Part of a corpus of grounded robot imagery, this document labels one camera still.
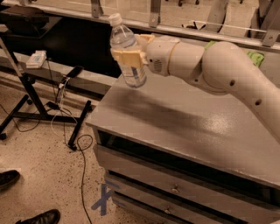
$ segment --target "speckled floor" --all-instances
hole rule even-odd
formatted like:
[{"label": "speckled floor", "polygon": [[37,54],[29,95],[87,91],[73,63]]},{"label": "speckled floor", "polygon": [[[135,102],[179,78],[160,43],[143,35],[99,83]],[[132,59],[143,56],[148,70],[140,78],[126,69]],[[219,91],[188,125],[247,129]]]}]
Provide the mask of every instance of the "speckled floor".
[{"label": "speckled floor", "polygon": [[[18,87],[17,77],[0,73],[0,104],[11,111],[25,94]],[[35,84],[40,95],[50,94],[52,89]],[[74,116],[80,110],[65,105]],[[35,112],[34,105],[24,105],[22,111]],[[0,122],[6,114],[0,108]],[[37,122],[16,120],[21,130],[28,130]],[[66,139],[69,139],[73,125],[66,126]],[[0,192],[0,223],[12,224],[28,219],[46,210],[57,208],[61,212],[59,224],[89,223],[81,203],[81,177],[83,157],[79,151],[72,152],[64,145],[63,124],[41,122],[28,132],[19,132],[11,122],[5,130],[7,139],[0,141],[0,172],[16,169],[21,173],[20,180],[10,189]],[[92,130],[82,125],[81,135],[94,136]],[[80,141],[82,147],[90,143],[85,137]],[[85,206],[92,223],[152,223],[136,214],[116,207],[111,198],[107,201],[107,214],[101,216],[101,209],[91,207],[101,198],[104,183],[104,170],[97,164],[92,146],[85,150],[87,169],[84,181]]]}]

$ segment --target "clear water bottle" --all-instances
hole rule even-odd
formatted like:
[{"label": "clear water bottle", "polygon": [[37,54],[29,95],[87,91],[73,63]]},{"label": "clear water bottle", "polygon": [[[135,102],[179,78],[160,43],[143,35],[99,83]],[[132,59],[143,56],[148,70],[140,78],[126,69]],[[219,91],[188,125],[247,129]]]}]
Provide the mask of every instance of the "clear water bottle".
[{"label": "clear water bottle", "polygon": [[[123,25],[123,19],[119,13],[111,15],[109,21],[112,26],[110,38],[110,45],[112,48],[120,49],[137,45],[133,31]],[[129,87],[139,88],[146,82],[146,74],[143,67],[135,68],[133,66],[126,66],[120,62],[118,62],[118,65]]]}]

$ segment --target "black metal stand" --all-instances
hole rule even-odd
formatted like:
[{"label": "black metal stand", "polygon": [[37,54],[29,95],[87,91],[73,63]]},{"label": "black metal stand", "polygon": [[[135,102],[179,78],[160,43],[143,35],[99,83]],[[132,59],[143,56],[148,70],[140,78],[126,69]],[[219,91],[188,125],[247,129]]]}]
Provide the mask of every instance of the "black metal stand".
[{"label": "black metal stand", "polygon": [[42,101],[39,99],[38,94],[36,93],[33,85],[28,79],[27,74],[25,74],[23,68],[18,63],[18,60],[15,56],[15,54],[12,51],[9,51],[7,46],[4,44],[2,38],[0,37],[0,46],[6,53],[9,62],[12,64],[14,70],[17,73],[18,78],[21,80],[22,84],[24,85],[24,88],[27,92],[27,94],[30,96],[32,102],[36,106],[38,113],[37,114],[31,114],[31,113],[24,113],[19,112],[19,110],[22,108],[22,106],[25,104],[26,101],[28,101],[29,96],[26,94],[22,100],[18,103],[18,105],[10,112],[10,114],[6,117],[6,119],[3,121],[3,123],[0,125],[0,139],[5,139],[6,135],[3,133],[6,126],[9,124],[9,122],[12,120],[12,118],[24,118],[24,119],[33,119],[33,120],[42,120],[42,121],[54,121],[59,123],[76,123],[76,126],[73,130],[73,134],[71,135],[71,138],[68,142],[68,146],[72,150],[76,150],[76,146],[74,144],[74,140],[77,137],[81,124],[83,123],[86,114],[88,111],[91,110],[91,101],[87,101],[84,109],[82,110],[82,113],[80,117],[75,117],[74,119],[70,116],[63,116],[63,115],[57,115],[54,117],[54,115],[49,115],[42,103]]}]

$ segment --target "blue tape cross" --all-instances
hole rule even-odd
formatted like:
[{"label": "blue tape cross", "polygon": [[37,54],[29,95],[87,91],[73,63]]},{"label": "blue tape cross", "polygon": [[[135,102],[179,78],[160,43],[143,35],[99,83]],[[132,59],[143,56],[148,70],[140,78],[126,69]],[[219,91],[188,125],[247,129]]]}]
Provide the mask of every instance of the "blue tape cross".
[{"label": "blue tape cross", "polygon": [[107,212],[107,200],[112,195],[112,190],[106,192],[107,187],[105,184],[101,184],[101,198],[97,200],[95,204],[91,206],[91,209],[96,210],[98,207],[101,208],[101,216],[106,215]]}]

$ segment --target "shoe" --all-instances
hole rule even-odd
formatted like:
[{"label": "shoe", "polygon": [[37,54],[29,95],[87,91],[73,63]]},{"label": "shoe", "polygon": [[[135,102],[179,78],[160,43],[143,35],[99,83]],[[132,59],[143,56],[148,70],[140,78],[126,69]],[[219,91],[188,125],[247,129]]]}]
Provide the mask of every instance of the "shoe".
[{"label": "shoe", "polygon": [[16,224],[58,224],[59,220],[60,211],[57,209],[52,209],[29,220],[19,220]]},{"label": "shoe", "polygon": [[5,171],[0,173],[0,191],[15,184],[20,177],[18,171]]}]

